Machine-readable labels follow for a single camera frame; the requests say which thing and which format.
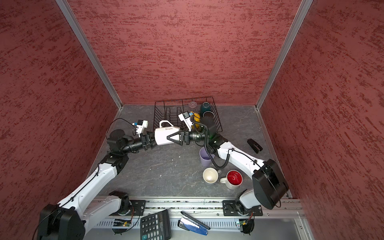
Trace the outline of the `white ceramic mug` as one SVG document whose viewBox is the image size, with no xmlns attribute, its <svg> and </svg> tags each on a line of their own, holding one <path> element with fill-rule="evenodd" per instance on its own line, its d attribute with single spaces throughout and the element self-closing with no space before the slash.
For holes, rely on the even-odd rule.
<svg viewBox="0 0 384 240">
<path fill-rule="evenodd" d="M 179 127 L 175 127 L 167 120 L 162 120 L 159 127 L 155 129 L 155 141 L 158 146 L 173 144 L 174 142 L 167 139 L 169 135 L 175 134 L 180 131 Z"/>
</svg>

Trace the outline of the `yellow mug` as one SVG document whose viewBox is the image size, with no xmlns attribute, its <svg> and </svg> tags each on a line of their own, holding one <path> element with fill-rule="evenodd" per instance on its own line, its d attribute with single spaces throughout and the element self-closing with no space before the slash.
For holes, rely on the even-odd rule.
<svg viewBox="0 0 384 240">
<path fill-rule="evenodd" d="M 198 113 L 194 113 L 192 112 L 191 113 L 191 121 L 195 124 L 199 124 L 200 123 L 200 115 Z"/>
</svg>

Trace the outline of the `clear glass cup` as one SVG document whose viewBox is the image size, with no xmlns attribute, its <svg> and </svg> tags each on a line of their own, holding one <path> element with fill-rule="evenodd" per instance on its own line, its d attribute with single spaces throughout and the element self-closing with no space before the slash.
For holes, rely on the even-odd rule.
<svg viewBox="0 0 384 240">
<path fill-rule="evenodd" d="M 195 112 L 198 109 L 198 104 L 192 101 L 192 102 L 189 102 L 188 107 L 190 112 Z"/>
</svg>

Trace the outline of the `black mug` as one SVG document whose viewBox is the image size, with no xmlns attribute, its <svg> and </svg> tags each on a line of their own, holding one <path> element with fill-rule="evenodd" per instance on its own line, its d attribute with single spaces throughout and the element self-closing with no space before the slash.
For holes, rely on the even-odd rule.
<svg viewBox="0 0 384 240">
<path fill-rule="evenodd" d="M 212 120 L 214 120 L 215 114 L 213 112 L 211 112 L 211 111 L 206 111 L 206 112 L 203 113 L 203 118 L 204 119 L 212 119 Z"/>
</svg>

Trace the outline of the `dark green ceramic mug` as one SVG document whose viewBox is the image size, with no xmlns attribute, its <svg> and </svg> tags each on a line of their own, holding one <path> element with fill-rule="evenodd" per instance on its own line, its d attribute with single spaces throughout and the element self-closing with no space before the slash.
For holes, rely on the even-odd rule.
<svg viewBox="0 0 384 240">
<path fill-rule="evenodd" d="M 209 102 L 204 102 L 200 107 L 200 116 L 203 116 L 205 112 L 209 112 L 211 110 L 211 104 Z"/>
</svg>

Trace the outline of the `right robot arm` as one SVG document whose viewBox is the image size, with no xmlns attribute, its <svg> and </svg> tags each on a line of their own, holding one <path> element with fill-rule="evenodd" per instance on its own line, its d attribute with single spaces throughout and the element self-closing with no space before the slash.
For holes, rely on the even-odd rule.
<svg viewBox="0 0 384 240">
<path fill-rule="evenodd" d="M 203 148 L 208 154 L 218 156 L 225 161 L 219 166 L 213 157 L 209 157 L 216 168 L 221 170 L 231 163 L 250 177 L 253 189 L 242 192 L 235 200 L 239 214 L 245 215 L 256 206 L 263 206 L 268 210 L 281 207 L 281 199 L 288 192 L 289 186 L 274 160 L 260 160 L 235 147 L 217 132 L 217 126 L 212 118 L 204 117 L 200 122 L 187 119 L 187 126 L 187 131 L 182 131 L 175 126 L 167 127 L 162 137 L 160 130 L 156 130 L 157 145 L 161 145 L 161 141 L 165 144 L 175 143 L 181 146 L 188 145 L 192 141 L 202 141 Z"/>
</svg>

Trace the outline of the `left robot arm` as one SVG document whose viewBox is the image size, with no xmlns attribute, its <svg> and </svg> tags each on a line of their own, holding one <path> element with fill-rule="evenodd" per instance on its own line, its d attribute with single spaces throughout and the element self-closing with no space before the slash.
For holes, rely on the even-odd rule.
<svg viewBox="0 0 384 240">
<path fill-rule="evenodd" d="M 133 218 L 135 208 L 127 193 L 113 191 L 93 207 L 90 203 L 123 170 L 130 153 L 156 146 L 155 135 L 149 132 L 134 138 L 118 129 L 111 132 L 107 143 L 110 150 L 95 171 L 67 197 L 43 208 L 32 236 L 34 240 L 82 240 L 90 229 L 111 214 Z"/>
</svg>

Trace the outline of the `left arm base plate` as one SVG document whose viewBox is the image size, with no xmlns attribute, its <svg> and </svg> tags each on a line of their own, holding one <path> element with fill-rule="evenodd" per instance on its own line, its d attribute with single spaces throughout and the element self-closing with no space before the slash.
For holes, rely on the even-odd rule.
<svg viewBox="0 0 384 240">
<path fill-rule="evenodd" d="M 122 203 L 121 216 L 142 216 L 145 211 L 147 201 L 130 200 Z"/>
</svg>

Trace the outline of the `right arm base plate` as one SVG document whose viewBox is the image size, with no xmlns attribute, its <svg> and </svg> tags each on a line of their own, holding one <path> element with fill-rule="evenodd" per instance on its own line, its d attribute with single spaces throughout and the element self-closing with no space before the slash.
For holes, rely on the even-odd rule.
<svg viewBox="0 0 384 240">
<path fill-rule="evenodd" d="M 222 201 L 223 213 L 226 217 L 261 217 L 263 216 L 262 207 L 255 206 L 251 209 L 245 208 L 239 201 L 235 200 L 224 200 Z"/>
</svg>

